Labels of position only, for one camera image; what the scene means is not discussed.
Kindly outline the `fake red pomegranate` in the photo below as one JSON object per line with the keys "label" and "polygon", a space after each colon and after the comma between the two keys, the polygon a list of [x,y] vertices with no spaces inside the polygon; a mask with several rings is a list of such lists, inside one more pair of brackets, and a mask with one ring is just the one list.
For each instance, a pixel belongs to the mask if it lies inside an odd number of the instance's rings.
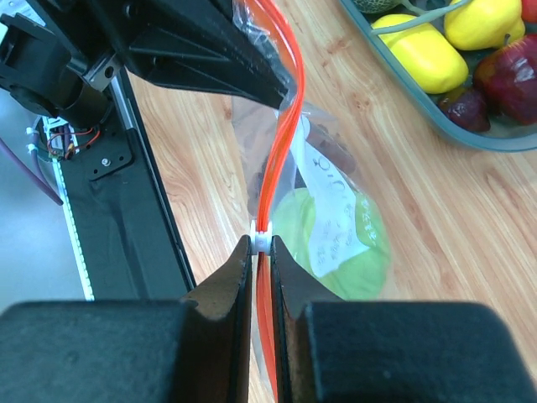
{"label": "fake red pomegranate", "polygon": [[522,19],[526,23],[537,23],[537,0],[522,0]]}

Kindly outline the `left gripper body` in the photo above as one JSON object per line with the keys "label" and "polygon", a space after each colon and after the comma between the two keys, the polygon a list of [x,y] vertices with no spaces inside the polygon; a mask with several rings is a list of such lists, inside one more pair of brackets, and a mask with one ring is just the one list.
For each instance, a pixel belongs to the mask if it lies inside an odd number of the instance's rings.
{"label": "left gripper body", "polygon": [[149,79],[173,56],[164,1],[30,1],[70,52],[69,67],[98,91],[127,67]]}

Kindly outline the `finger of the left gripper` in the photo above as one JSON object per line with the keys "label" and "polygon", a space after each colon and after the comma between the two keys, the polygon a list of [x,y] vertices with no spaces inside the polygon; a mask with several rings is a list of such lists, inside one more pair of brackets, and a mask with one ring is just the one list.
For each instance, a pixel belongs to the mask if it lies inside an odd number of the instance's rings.
{"label": "finger of the left gripper", "polygon": [[121,62],[156,86],[280,106],[288,90],[232,21],[229,1],[111,1],[110,35]]}

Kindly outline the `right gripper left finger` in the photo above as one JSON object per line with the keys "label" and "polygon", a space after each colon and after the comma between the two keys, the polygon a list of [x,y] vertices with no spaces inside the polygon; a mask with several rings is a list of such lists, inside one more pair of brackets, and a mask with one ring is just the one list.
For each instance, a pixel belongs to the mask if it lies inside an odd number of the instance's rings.
{"label": "right gripper left finger", "polygon": [[245,402],[252,247],[167,301],[38,301],[1,315],[4,402]]}

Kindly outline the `fake dark red apple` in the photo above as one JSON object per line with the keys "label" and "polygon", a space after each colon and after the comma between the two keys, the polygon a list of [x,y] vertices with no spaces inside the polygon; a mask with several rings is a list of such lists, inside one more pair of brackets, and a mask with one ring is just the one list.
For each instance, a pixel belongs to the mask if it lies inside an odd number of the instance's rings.
{"label": "fake dark red apple", "polygon": [[536,35],[527,34],[482,59],[473,86],[494,113],[524,126],[536,123]]}

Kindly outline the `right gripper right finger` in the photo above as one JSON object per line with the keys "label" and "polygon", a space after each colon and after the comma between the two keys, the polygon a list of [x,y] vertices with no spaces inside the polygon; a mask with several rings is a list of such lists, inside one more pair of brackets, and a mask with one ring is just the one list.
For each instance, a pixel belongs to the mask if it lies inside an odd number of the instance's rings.
{"label": "right gripper right finger", "polygon": [[504,321],[466,301],[344,301],[271,247],[280,402],[528,402]]}

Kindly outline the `fake yellow banana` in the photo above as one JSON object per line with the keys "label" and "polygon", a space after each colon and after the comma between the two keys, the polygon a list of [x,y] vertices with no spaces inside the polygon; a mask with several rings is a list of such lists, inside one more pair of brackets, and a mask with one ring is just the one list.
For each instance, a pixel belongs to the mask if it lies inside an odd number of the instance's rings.
{"label": "fake yellow banana", "polygon": [[467,63],[444,35],[425,23],[379,38],[428,94],[441,94],[463,84],[469,75]]}

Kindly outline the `grey plastic fruit bowl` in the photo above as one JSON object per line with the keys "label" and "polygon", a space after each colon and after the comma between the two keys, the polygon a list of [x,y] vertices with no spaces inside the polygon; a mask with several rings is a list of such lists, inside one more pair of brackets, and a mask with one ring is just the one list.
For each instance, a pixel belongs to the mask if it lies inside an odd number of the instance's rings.
{"label": "grey plastic fruit bowl", "polygon": [[457,146],[500,153],[520,153],[536,149],[536,126],[520,126],[504,116],[490,117],[491,129],[486,133],[472,133],[451,122],[436,106],[438,96],[429,96],[404,70],[381,39],[370,34],[370,25],[378,14],[360,13],[352,1],[341,1],[341,7],[365,39],[383,69],[398,83],[407,99],[420,114],[428,119],[435,131],[446,141]]}

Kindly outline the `fake dark plum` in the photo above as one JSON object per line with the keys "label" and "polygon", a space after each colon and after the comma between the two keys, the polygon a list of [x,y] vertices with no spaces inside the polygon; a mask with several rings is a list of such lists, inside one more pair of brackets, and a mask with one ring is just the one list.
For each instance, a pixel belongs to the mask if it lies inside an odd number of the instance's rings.
{"label": "fake dark plum", "polygon": [[473,133],[491,128],[484,95],[473,87],[458,87],[447,92],[437,107],[457,126]]}

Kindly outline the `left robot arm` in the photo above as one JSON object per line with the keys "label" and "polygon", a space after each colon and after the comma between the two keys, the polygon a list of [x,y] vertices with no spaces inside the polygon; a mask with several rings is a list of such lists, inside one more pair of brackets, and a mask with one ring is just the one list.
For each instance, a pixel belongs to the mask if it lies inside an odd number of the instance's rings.
{"label": "left robot arm", "polygon": [[122,70],[169,89],[289,103],[290,37],[271,1],[32,1],[1,15],[1,87],[33,113],[104,123]]}

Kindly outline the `fake purple grapes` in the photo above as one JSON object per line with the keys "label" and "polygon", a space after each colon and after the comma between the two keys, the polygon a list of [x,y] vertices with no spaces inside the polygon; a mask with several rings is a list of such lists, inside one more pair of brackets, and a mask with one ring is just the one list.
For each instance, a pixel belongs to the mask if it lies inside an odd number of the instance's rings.
{"label": "fake purple grapes", "polygon": [[[342,170],[346,174],[353,174],[355,172],[357,168],[356,161],[344,144],[335,141],[329,135],[325,126],[319,123],[311,123],[307,141],[333,162],[339,170]],[[244,169],[248,193],[248,213],[253,216],[256,216],[258,211],[258,199],[267,159],[264,159],[260,167],[251,169],[249,172],[247,169]]]}

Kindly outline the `fake green melon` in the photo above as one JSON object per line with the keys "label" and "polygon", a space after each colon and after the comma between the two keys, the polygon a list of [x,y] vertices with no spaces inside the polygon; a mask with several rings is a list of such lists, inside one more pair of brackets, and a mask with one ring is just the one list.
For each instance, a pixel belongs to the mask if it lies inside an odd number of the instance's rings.
{"label": "fake green melon", "polygon": [[353,0],[352,2],[361,13],[365,14],[386,13],[401,4],[399,0]]}

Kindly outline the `clear zip bag orange seal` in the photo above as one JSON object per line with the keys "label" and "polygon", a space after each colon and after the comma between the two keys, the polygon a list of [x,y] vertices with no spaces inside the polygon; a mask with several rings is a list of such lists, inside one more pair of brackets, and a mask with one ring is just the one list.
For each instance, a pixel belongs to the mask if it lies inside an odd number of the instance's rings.
{"label": "clear zip bag orange seal", "polygon": [[308,143],[310,124],[319,123],[327,128],[335,141],[344,144],[337,132],[335,118],[305,100],[303,58],[289,24],[277,11],[284,33],[290,37],[288,50],[294,80],[290,101],[277,108],[242,98],[232,101],[232,126],[240,149],[245,183],[244,169],[249,172],[258,168],[268,158],[257,215],[249,216],[257,266],[254,277],[254,316],[257,323],[253,346],[259,372],[275,398],[277,385],[270,268],[272,242],[280,236],[274,232],[274,211],[286,195],[299,188],[307,189],[315,200],[312,234],[321,243],[318,248],[310,247],[311,263],[330,264],[347,258],[352,248],[359,245],[354,193],[360,191],[371,198],[361,187],[358,167],[353,174],[346,174]]}

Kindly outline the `fake yellow pepper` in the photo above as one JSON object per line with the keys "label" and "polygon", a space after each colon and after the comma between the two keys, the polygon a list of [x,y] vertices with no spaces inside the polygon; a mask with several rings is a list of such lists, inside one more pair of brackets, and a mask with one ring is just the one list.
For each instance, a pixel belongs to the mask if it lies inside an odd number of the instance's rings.
{"label": "fake yellow pepper", "polygon": [[459,50],[499,49],[525,35],[520,0],[475,0],[444,17],[448,41]]}

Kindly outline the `fake green cabbage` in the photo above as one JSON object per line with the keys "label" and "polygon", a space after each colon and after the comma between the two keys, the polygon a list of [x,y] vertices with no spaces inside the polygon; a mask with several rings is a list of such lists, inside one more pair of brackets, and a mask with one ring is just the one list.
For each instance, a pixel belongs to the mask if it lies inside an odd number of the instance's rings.
{"label": "fake green cabbage", "polygon": [[376,203],[356,191],[356,235],[359,245],[348,257],[330,264],[311,263],[310,247],[321,243],[312,234],[315,200],[307,189],[286,195],[272,218],[279,235],[295,261],[328,290],[344,300],[370,300],[379,296],[391,264],[388,235]]}

